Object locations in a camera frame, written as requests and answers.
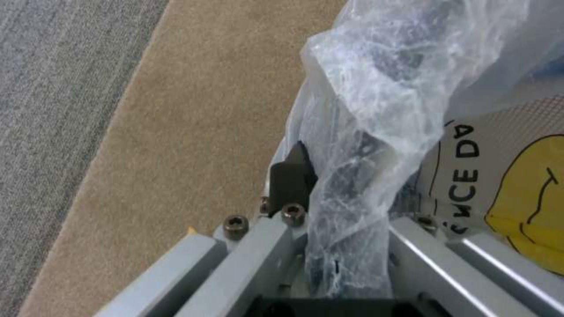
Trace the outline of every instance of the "tan carpet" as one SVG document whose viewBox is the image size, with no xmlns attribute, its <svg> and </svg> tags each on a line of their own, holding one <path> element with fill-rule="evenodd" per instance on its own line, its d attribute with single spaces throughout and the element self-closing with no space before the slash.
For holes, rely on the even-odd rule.
<svg viewBox="0 0 564 317">
<path fill-rule="evenodd" d="M 344 0 L 171 0 L 20 315 L 95 313 L 186 232 L 252 214 Z"/>
</svg>

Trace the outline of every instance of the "black component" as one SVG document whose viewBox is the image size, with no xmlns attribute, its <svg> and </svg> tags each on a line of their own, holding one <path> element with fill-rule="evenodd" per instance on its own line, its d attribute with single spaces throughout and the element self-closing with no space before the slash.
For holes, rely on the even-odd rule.
<svg viewBox="0 0 564 317">
<path fill-rule="evenodd" d="M 443 317 L 429 301 L 257 298 L 246 317 Z"/>
<path fill-rule="evenodd" d="M 268 216 L 272 217 L 287 204 L 300 204 L 307 211 L 317 179 L 306 146 L 296 143 L 283 162 L 270 167 Z"/>
</svg>

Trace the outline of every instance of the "plastic bag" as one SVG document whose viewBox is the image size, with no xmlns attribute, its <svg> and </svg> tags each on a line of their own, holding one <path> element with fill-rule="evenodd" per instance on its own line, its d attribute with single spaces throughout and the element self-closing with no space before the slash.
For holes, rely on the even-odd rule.
<svg viewBox="0 0 564 317">
<path fill-rule="evenodd" d="M 542 17 L 564 5 L 535 6 L 529 22 L 528 0 L 350 0 L 333 29 L 307 41 L 307 78 L 272 162 L 301 140 L 319 177 L 306 249 L 314 294 L 391 296 L 387 213 L 394 197 L 442 136 L 450 103 L 451 117 L 489 111 L 480 105 L 553 58 L 557 41 L 536 35 L 563 24 Z M 525 52 L 523 38 L 537 47 Z M 520 70 L 490 71 L 512 65 Z M 500 80 L 499 89 L 483 91 L 477 79 L 484 72 L 485 83 Z M 467 91 L 480 98 L 468 99 Z"/>
</svg>

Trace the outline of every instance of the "gray metal bar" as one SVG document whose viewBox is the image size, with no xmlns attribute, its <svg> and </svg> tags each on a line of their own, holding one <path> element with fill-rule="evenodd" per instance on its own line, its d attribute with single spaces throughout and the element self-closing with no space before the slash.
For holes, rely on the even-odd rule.
<svg viewBox="0 0 564 317">
<path fill-rule="evenodd" d="M 453 316 L 534 316 L 408 218 L 390 223 L 389 273 L 399 297 L 437 300 Z"/>
<path fill-rule="evenodd" d="M 176 316 L 243 316 L 258 295 L 274 295 L 294 258 L 294 240 L 303 242 L 292 233 L 279 217 L 260 218 Z"/>
<path fill-rule="evenodd" d="M 564 281 L 487 234 L 447 246 L 541 316 L 564 315 Z"/>
<path fill-rule="evenodd" d="M 224 243 L 188 235 L 95 316 L 172 316 L 226 255 Z"/>
</svg>

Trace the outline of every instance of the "gray carpet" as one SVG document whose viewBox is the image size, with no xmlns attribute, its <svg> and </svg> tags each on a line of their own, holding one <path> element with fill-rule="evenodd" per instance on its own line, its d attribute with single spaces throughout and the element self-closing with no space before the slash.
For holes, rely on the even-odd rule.
<svg viewBox="0 0 564 317">
<path fill-rule="evenodd" d="M 0 315 L 29 292 L 165 5 L 0 1 Z"/>
</svg>

